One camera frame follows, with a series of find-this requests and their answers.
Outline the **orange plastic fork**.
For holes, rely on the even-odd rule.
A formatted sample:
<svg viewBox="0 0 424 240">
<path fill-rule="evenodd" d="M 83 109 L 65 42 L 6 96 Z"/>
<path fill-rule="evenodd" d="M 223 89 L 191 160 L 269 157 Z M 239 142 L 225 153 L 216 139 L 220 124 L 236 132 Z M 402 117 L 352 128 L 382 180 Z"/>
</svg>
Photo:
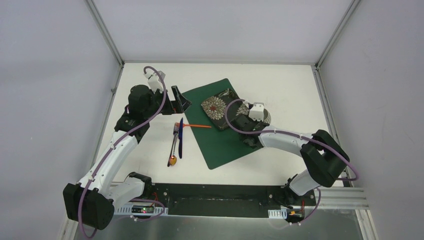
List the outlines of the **orange plastic fork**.
<svg viewBox="0 0 424 240">
<path fill-rule="evenodd" d="M 180 123 L 179 122 L 176 122 L 175 123 L 175 126 L 177 126 L 178 128 L 180 127 Z M 191 127 L 191 128 L 206 128 L 206 129 L 210 129 L 210 128 L 212 128 L 212 126 L 210 126 L 210 125 L 201 125 L 201 124 L 186 124 L 186 123 L 183 123 L 182 124 L 182 128 L 184 128 L 184 127 Z"/>
</svg>

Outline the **purple metallic fork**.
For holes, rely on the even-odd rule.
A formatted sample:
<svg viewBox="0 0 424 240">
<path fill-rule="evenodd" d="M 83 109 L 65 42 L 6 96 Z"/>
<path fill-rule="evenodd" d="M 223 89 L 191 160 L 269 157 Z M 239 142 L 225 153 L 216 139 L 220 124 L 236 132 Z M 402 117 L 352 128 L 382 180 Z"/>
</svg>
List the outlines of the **purple metallic fork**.
<svg viewBox="0 0 424 240">
<path fill-rule="evenodd" d="M 178 136 L 179 136 L 179 123 L 177 122 L 174 124 L 173 140 L 172 140 L 170 154 L 169 154 L 169 158 L 167 162 L 168 167 L 175 165 L 175 163 L 177 162 L 177 157 L 175 156 L 175 149 L 176 149 Z"/>
</svg>

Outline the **blue plastic knife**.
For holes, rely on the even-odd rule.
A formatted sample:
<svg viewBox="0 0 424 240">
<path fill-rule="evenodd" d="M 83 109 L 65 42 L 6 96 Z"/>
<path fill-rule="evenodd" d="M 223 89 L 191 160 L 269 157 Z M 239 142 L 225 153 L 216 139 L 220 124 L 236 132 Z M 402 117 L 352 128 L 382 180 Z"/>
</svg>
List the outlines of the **blue plastic knife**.
<svg viewBox="0 0 424 240">
<path fill-rule="evenodd" d="M 178 156 L 180 159 L 183 158 L 183 127 L 184 127 L 184 123 L 183 123 L 184 119 L 181 118 L 179 124 L 178 124 Z"/>
</svg>

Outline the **black floral square plate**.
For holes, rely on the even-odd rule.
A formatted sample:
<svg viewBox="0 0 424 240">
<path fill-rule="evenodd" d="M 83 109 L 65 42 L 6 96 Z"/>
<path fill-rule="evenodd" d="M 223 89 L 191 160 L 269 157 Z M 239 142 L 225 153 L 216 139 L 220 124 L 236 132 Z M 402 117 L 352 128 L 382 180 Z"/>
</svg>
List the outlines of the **black floral square plate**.
<svg viewBox="0 0 424 240">
<path fill-rule="evenodd" d="M 228 124 L 225 120 L 225 109 L 230 102 L 239 99 L 232 89 L 227 88 L 201 102 L 200 106 L 218 130 L 225 130 Z M 231 122 L 238 115 L 248 115 L 249 108 L 241 101 L 233 103 L 227 111 L 228 120 Z"/>
</svg>

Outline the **grey ribbed mug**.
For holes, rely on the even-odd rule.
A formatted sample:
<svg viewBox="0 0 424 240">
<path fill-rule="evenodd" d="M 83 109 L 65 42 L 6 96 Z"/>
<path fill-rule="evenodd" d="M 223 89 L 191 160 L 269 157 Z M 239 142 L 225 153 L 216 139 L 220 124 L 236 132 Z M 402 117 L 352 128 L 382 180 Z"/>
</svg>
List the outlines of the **grey ribbed mug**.
<svg viewBox="0 0 424 240">
<path fill-rule="evenodd" d="M 263 111 L 263 122 L 270 125 L 271 121 L 272 121 L 271 114 L 269 113 L 269 111 L 267 109 L 264 109 L 264 111 Z"/>
</svg>

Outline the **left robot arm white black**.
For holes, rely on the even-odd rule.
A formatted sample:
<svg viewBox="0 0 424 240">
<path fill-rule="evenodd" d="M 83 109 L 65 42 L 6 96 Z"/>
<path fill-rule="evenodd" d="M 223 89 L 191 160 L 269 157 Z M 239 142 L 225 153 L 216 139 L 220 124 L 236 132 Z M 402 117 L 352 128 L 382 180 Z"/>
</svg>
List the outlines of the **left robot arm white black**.
<svg viewBox="0 0 424 240">
<path fill-rule="evenodd" d="M 191 106 L 177 86 L 172 86 L 171 90 L 174 100 L 169 99 L 167 92 L 146 85 L 130 89 L 128 105 L 116 122 L 107 148 L 84 177 L 76 184 L 67 184 L 63 190 L 70 220 L 103 230 L 115 211 L 126 203 L 135 198 L 144 203 L 152 198 L 153 189 L 149 186 L 152 180 L 148 176 L 131 172 L 123 183 L 115 187 L 111 187 L 111 183 L 155 116 L 182 114 Z"/>
</svg>

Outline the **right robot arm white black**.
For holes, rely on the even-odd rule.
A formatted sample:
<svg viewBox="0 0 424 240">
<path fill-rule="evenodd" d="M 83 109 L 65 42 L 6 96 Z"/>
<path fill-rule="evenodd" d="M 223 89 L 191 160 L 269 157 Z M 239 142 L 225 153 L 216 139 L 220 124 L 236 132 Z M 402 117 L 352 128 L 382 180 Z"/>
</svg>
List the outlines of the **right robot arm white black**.
<svg viewBox="0 0 424 240">
<path fill-rule="evenodd" d="M 238 115 L 230 127 L 252 148 L 274 148 L 302 158 L 306 170 L 289 179 L 283 187 L 284 200 L 296 205 L 317 187 L 332 187 L 350 159 L 341 146 L 322 129 L 312 134 L 291 132 L 268 123 Z"/>
</svg>

